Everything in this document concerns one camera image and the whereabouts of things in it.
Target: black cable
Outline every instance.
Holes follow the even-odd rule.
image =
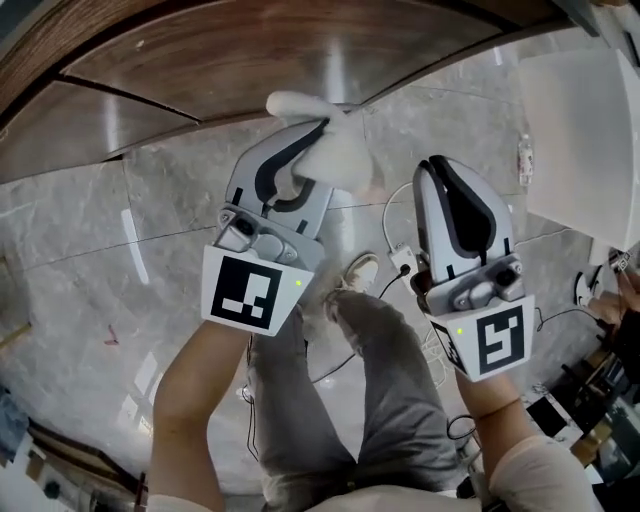
[[[247,347],[247,368],[251,363],[251,348],[253,347],[253,335],[249,338],[249,346]],[[242,398],[249,404],[249,431],[247,432],[247,450],[251,456],[258,461],[258,448],[256,448],[256,403],[253,396],[247,397],[248,389],[245,385],[242,388]]]
[[[578,309],[578,308],[567,309],[565,311],[560,311],[560,313],[556,313],[555,315],[552,315],[549,318],[544,318],[544,319],[542,318],[542,310],[540,308],[536,307],[536,311],[538,312],[538,315],[540,316],[540,324],[538,325],[538,327],[536,327],[536,332],[542,331],[542,328],[544,327],[544,324],[546,324],[549,320],[553,320],[556,317],[559,317],[559,316],[562,316],[562,315],[566,315],[567,313],[582,313],[583,315],[587,315],[589,318],[591,318],[595,322],[598,322],[598,319],[595,316],[593,316],[592,314],[586,312],[584,309]]]
[[[387,284],[387,286],[384,287],[384,290],[382,290],[382,293],[380,295],[378,295],[378,298],[381,299],[382,296],[386,293],[386,291],[389,289],[389,287],[395,283],[398,279],[403,278],[404,275],[403,274],[398,274],[396,277],[394,277],[391,281],[389,281],[389,283]]]
[[[452,441],[459,441],[460,439],[464,439],[465,437],[470,436],[471,434],[473,434],[476,431],[476,426],[474,425],[471,429],[469,429],[464,434],[460,434],[458,436],[451,435],[451,427],[458,420],[472,420],[473,421],[473,417],[470,414],[461,414],[460,416],[456,416],[455,418],[453,418],[451,421],[447,421],[447,437],[449,439],[451,439]]]
[[[356,353],[354,352],[353,354],[351,354],[349,357],[347,357],[344,361],[342,361],[338,366],[336,366],[335,368],[332,368],[331,370],[329,370],[327,373],[325,373],[322,377],[318,377],[315,380],[311,381],[311,384],[317,384],[318,382],[320,382],[321,380],[326,379],[329,375],[333,375],[334,373],[336,373],[338,370],[342,369],[342,367],[347,364],[349,361],[351,361],[354,357],[356,356]]]

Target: white cable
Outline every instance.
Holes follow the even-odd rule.
[[[389,196],[389,199],[387,199],[387,202],[384,205],[384,210],[382,210],[382,233],[384,234],[384,239],[387,241],[387,245],[389,246],[389,250],[391,252],[395,252],[396,247],[391,245],[391,239],[389,238],[389,233],[387,231],[387,210],[389,209],[389,205],[396,198],[396,196],[400,192],[402,192],[405,188],[410,187],[411,185],[413,185],[413,182],[411,182],[411,181],[408,182],[408,183],[405,183],[404,185],[400,185],[396,189],[396,191]]]
[[[529,238],[528,240],[523,240],[522,242],[517,242],[513,247],[514,249],[520,245],[528,244],[529,242],[535,242],[536,240],[542,240],[543,238],[549,238],[551,236],[556,236],[561,233],[566,233],[567,231],[574,231],[573,228],[564,228],[560,231],[554,231],[553,233],[547,233],[546,235],[534,236],[533,238]]]

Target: marble floor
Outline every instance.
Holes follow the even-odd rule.
[[[598,45],[605,43],[580,29],[520,41],[445,68],[356,113],[387,193],[410,180],[420,159],[446,154],[475,168],[504,197],[519,241],[560,231],[562,226],[526,212],[516,171],[526,120],[515,70],[522,58]],[[33,418],[103,449],[132,472],[147,467],[155,390],[199,324],[202,250],[215,238],[227,181],[238,156],[280,127],[265,119],[208,129],[135,150],[122,161],[0,187],[0,242],[12,277],[0,276],[12,306],[2,328],[26,315],[33,324],[0,353],[0,379]],[[334,195],[320,233],[330,258],[317,296],[365,250],[381,259],[374,292],[395,275],[382,210],[382,203]],[[137,236],[123,229],[129,212]],[[394,243],[418,247],[411,194],[391,205],[389,223]],[[586,268],[588,251],[587,237],[573,231],[518,247],[526,284],[545,315],[570,307],[574,276]],[[426,337],[425,353],[437,352],[427,348],[429,326],[402,284],[385,298]],[[315,377],[350,350],[317,301],[309,302],[305,315]],[[563,316],[537,333],[531,362],[516,372],[519,385],[552,381],[562,362],[594,347],[596,332],[586,320]],[[458,413],[451,370],[438,361],[432,366],[436,381],[446,378],[440,391],[447,411]],[[209,425],[222,486],[237,494],[260,489],[259,467],[245,447],[249,409],[238,392],[244,382],[241,366]],[[318,390],[346,446],[357,452],[362,363],[353,360]]]

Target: cable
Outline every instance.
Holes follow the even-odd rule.
[[[342,369],[342,367],[344,365],[346,365],[349,361],[351,361],[354,357],[356,356],[356,353],[354,352],[353,354],[351,354],[349,357],[347,357],[344,361],[342,361],[342,363],[340,363],[338,366],[336,366],[335,368],[332,368],[331,370],[329,370],[327,373],[325,373],[322,377],[318,377],[317,379],[314,379],[311,381],[311,384],[317,384],[318,382],[320,382],[321,380],[326,379],[329,375],[333,375],[334,373],[336,373],[338,370]]]
[[[382,210],[382,234],[384,235],[384,239],[387,241],[387,245],[389,246],[389,250],[391,252],[395,252],[396,247],[391,245],[391,239],[389,238],[389,232],[387,231],[387,210],[389,209],[389,205],[393,202],[396,196],[402,192],[405,188],[410,187],[413,183],[410,181],[405,183],[404,185],[400,185],[393,194],[389,196],[387,202],[384,205],[384,210]]]
[[[547,233],[545,235],[534,236],[533,238],[529,238],[528,240],[522,240],[522,242],[517,242],[513,247],[519,247],[524,244],[528,244],[529,242],[535,242],[536,240],[542,240],[543,238],[549,238],[552,236],[560,235],[562,233],[566,233],[567,231],[575,231],[573,228],[563,228],[560,231],[554,231],[553,233]]]
[[[595,322],[599,321],[595,316],[586,312],[584,309],[571,308],[565,311],[560,311],[560,313],[556,313],[555,315],[551,315],[549,318],[544,318],[544,319],[542,318],[542,310],[538,307],[536,307],[535,309],[538,312],[538,315],[540,316],[540,324],[538,325],[538,327],[536,327],[536,332],[542,331],[544,324],[546,324],[549,320],[553,320],[554,318],[557,318],[559,316],[566,315],[567,313],[582,313],[583,315],[587,315],[589,318],[593,319]]]
[[[249,338],[249,346],[247,347],[247,368],[251,363],[251,349],[253,347],[253,335]],[[245,384],[242,387],[242,398],[249,404],[249,431],[247,432],[247,450],[251,456],[258,460],[258,448],[256,447],[256,403],[253,396],[249,394],[248,386]]]
[[[409,269],[409,272],[411,272],[411,267],[409,267],[409,265],[402,265],[402,267],[407,267]],[[387,284],[387,286],[384,287],[384,290],[382,290],[382,293],[380,295],[378,295],[378,298],[381,299],[382,296],[386,293],[386,291],[389,289],[389,287],[395,283],[398,279],[402,279],[404,276],[408,275],[409,272],[403,274],[402,272],[400,272],[396,277],[394,277],[391,281],[389,281],[389,283]]]
[[[460,439],[464,439],[465,437],[470,436],[471,434],[473,434],[476,431],[476,426],[474,425],[473,427],[471,427],[464,434],[460,434],[460,435],[457,435],[457,436],[451,435],[451,427],[453,426],[453,424],[456,421],[459,421],[459,420],[471,420],[471,421],[473,421],[473,416],[471,416],[470,414],[461,414],[460,416],[456,416],[455,418],[453,418],[451,421],[447,421],[447,437],[449,439],[451,439],[452,441],[459,441]]]

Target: leg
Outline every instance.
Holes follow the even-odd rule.
[[[455,489],[464,475],[415,331],[390,305],[368,295],[336,291],[327,302],[332,319],[364,359],[358,485]]]
[[[249,382],[269,509],[306,510],[340,494],[355,466],[311,384],[296,308],[275,337],[254,336]]]
[[[638,276],[626,272],[618,274],[618,289],[629,307],[634,311],[640,311],[640,294],[635,289],[634,278],[637,279]]]
[[[617,327],[620,327],[621,318],[627,310],[625,300],[609,292],[604,292],[598,299],[591,299],[587,307],[599,318]]]
[[[635,292],[640,293],[640,274],[638,274],[635,270],[627,267],[627,270],[625,270],[625,275],[627,276],[627,279],[629,279],[629,282],[631,283],[631,286],[633,286]]]

